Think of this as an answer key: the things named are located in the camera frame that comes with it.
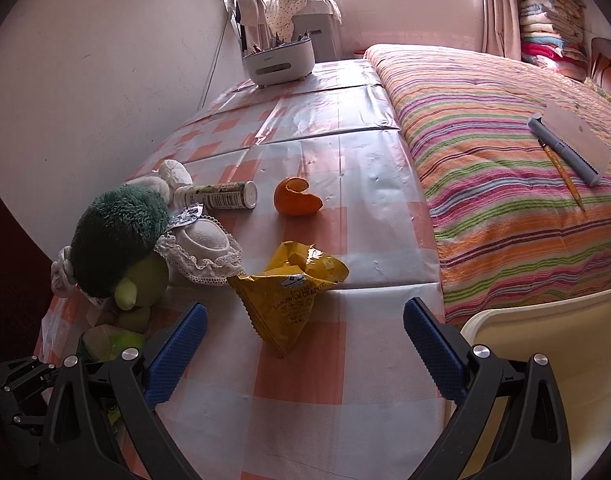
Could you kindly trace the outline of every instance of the white wall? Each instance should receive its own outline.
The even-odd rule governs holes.
[[[375,43],[481,51],[483,0],[335,0],[346,56]]]
[[[203,101],[222,0],[19,0],[0,28],[0,196],[54,257]],[[226,29],[214,96],[244,78]]]
[[[583,41],[586,45],[588,53],[590,52],[590,42],[592,38],[608,38],[611,40],[611,27],[607,19],[597,7],[594,0],[580,0],[585,6],[583,9],[584,21],[583,26]]]

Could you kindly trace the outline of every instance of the bed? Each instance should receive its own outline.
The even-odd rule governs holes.
[[[546,100],[611,149],[611,104],[586,86],[512,60],[424,46],[372,47],[425,193],[447,322],[486,308],[611,288],[611,166],[584,214],[525,126]]]
[[[258,206],[218,219],[262,270],[282,240],[349,267],[319,295],[294,351],[277,359],[229,287],[173,278],[150,330],[190,302],[208,335],[157,412],[196,471],[213,479],[408,478],[436,440],[444,402],[402,328],[420,296],[459,324],[484,308],[611,287],[611,169],[583,216],[525,127],[552,98],[611,147],[611,105],[538,68],[483,54],[378,45],[303,82],[224,92],[131,176],[166,158],[194,182],[254,180]],[[324,207],[283,218],[272,192],[308,179]],[[37,354],[60,364],[94,307],[55,298]],[[129,437],[131,468],[146,476]]]

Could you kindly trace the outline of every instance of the stack of folded quilts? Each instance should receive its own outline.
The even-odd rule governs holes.
[[[521,57],[525,62],[583,81],[583,9],[578,0],[519,0]]]

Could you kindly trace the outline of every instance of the blue rubber pad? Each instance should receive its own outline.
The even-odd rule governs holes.
[[[445,340],[435,319],[412,299],[403,309],[403,326],[441,395],[461,404],[467,395],[467,369]]]
[[[144,397],[150,408],[170,399],[208,330],[208,311],[197,303],[148,368]]]

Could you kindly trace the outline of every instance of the white organizer box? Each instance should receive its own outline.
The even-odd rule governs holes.
[[[461,334],[470,345],[484,344],[504,359],[527,361],[537,352],[548,357],[570,433],[572,480],[583,478],[611,440],[611,290],[486,310]],[[497,399],[463,476],[483,464],[504,408],[505,401]]]
[[[244,57],[244,67],[260,88],[304,79],[314,68],[312,40],[286,43],[250,54]]]

